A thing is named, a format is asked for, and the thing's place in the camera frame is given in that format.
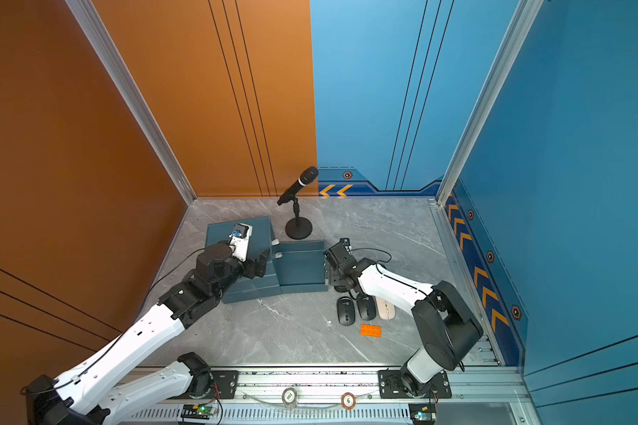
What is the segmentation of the teal drawer cabinet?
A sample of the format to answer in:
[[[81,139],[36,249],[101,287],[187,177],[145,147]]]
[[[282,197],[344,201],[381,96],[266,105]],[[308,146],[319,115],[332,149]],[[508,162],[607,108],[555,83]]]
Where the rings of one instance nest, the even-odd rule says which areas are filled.
[[[222,302],[231,304],[280,295],[281,287],[275,265],[276,247],[272,245],[275,233],[269,216],[211,223],[207,226],[205,246],[211,246],[223,241],[228,242],[232,231],[238,224],[246,224],[252,227],[252,230],[248,232],[250,235],[246,253],[248,260],[259,260],[262,253],[269,251],[265,275],[249,278],[241,274],[245,264],[237,260],[239,264],[239,273],[235,274],[237,281],[225,290]]]

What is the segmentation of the black computer mouse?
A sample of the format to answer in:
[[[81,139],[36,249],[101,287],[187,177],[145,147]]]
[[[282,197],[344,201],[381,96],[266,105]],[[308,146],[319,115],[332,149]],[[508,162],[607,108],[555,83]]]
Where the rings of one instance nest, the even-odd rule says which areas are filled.
[[[377,304],[375,297],[367,294],[359,294],[356,298],[358,313],[363,321],[372,321],[377,316]]]
[[[340,297],[336,303],[338,323],[342,326],[352,326],[356,322],[356,307],[351,297]]]

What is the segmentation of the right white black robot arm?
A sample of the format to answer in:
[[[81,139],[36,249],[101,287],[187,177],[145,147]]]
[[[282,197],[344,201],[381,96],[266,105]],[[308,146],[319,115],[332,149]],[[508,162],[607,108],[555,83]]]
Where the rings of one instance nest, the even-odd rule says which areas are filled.
[[[449,282],[420,283],[387,270],[377,260],[358,260],[347,238],[324,252],[338,284],[372,296],[408,313],[416,324],[421,347],[395,374],[399,394],[410,398],[450,398],[447,373],[464,368],[466,355],[484,336],[484,329],[457,288]]]

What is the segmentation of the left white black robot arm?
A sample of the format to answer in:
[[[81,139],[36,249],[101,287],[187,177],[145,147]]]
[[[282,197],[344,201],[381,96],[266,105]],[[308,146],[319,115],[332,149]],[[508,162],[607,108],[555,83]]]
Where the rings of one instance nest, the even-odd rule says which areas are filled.
[[[239,279],[264,277],[269,254],[250,260],[232,242],[207,247],[195,269],[109,345],[56,378],[41,375],[25,387],[28,423],[119,424],[168,398],[216,396],[211,368],[194,352],[127,384],[120,380],[215,309]]]

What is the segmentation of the orange toy brick plate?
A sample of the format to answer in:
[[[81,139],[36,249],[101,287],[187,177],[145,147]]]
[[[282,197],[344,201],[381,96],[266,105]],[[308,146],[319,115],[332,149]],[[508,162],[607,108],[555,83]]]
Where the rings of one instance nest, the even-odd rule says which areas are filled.
[[[381,338],[382,328],[377,325],[362,324],[360,327],[360,335],[369,338]]]

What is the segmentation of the black microphone stand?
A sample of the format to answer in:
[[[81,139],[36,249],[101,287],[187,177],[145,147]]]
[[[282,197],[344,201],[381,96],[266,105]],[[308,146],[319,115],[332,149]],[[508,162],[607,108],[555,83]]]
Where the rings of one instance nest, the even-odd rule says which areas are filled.
[[[312,234],[313,225],[309,219],[301,217],[301,207],[296,197],[292,199],[292,210],[294,217],[286,223],[285,233],[293,240],[308,238]]]

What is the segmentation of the black microphone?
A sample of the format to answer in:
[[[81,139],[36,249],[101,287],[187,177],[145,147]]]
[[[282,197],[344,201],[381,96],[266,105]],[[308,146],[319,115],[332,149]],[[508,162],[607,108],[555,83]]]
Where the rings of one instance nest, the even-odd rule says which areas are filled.
[[[312,182],[315,182],[319,175],[319,171],[315,166],[310,166],[305,171],[302,172],[299,179],[294,182],[283,194],[278,198],[278,205],[284,205],[286,203],[292,202],[300,191],[302,191],[305,187],[310,185]]]

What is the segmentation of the right green circuit board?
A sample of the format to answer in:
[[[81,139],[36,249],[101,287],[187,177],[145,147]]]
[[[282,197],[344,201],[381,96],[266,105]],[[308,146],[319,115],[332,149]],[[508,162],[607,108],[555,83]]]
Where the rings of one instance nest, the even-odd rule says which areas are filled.
[[[435,407],[409,404],[409,418],[413,425],[434,425],[437,420]]]

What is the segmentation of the green circuit board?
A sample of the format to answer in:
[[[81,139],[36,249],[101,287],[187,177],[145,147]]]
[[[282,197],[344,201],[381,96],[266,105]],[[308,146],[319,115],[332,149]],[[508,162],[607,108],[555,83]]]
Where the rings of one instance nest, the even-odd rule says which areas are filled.
[[[181,421],[210,421],[218,420],[220,409],[205,404],[185,404],[180,412]]]
[[[413,425],[434,425],[437,420],[435,407],[409,404],[409,418]]]

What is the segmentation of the left green circuit board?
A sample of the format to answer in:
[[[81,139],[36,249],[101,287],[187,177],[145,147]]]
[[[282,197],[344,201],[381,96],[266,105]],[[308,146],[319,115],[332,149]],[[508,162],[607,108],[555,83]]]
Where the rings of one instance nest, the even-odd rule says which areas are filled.
[[[210,421],[218,420],[220,409],[205,404],[185,404],[180,412],[181,421]]]

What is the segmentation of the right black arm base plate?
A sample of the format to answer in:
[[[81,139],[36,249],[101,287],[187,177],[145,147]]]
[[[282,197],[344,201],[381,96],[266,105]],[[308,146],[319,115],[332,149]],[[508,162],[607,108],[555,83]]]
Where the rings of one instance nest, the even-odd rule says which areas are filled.
[[[377,372],[379,379],[379,394],[384,400],[394,398],[428,398],[447,400],[452,398],[451,384],[445,371],[434,375],[429,381],[421,384],[408,371],[380,370]]]

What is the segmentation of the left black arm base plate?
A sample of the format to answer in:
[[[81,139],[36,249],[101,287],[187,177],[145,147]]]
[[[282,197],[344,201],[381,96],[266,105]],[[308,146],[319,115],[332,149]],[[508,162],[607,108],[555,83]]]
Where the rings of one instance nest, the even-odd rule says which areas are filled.
[[[214,370],[197,376],[187,387],[187,391],[173,400],[233,400],[239,383],[239,371]]]

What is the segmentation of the orange round rail sticker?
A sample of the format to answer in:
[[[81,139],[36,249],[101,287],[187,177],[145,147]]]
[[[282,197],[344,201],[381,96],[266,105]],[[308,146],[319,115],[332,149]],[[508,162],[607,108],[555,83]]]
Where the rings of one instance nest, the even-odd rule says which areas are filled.
[[[341,406],[347,411],[351,411],[356,407],[356,396],[350,392],[346,392],[341,396]]]

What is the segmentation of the grey round rail sticker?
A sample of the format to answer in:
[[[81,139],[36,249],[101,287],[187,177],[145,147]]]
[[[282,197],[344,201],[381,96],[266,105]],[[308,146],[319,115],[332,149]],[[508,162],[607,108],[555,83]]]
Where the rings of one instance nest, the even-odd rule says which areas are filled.
[[[282,401],[283,401],[283,404],[286,407],[294,407],[294,406],[296,406],[297,403],[298,403],[298,393],[297,393],[297,391],[294,388],[292,388],[292,387],[284,389],[284,391],[282,393]]]

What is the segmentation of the aluminium front rail frame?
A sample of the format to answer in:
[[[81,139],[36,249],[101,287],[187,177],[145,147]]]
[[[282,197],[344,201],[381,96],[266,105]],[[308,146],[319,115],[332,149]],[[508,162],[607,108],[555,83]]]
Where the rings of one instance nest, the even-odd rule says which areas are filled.
[[[137,368],[121,380],[130,383],[163,368]],[[379,394],[380,370],[398,370],[377,365],[315,367],[214,368],[239,371],[234,399],[188,400],[168,398],[133,414],[119,424],[412,424],[409,404],[435,407],[435,424],[538,424],[535,406],[515,368],[469,367],[448,372],[452,398],[383,399]],[[284,389],[298,393],[298,403],[286,407]],[[347,411],[341,396],[356,396],[356,407]],[[218,420],[181,421],[185,404],[205,404],[220,409]]]

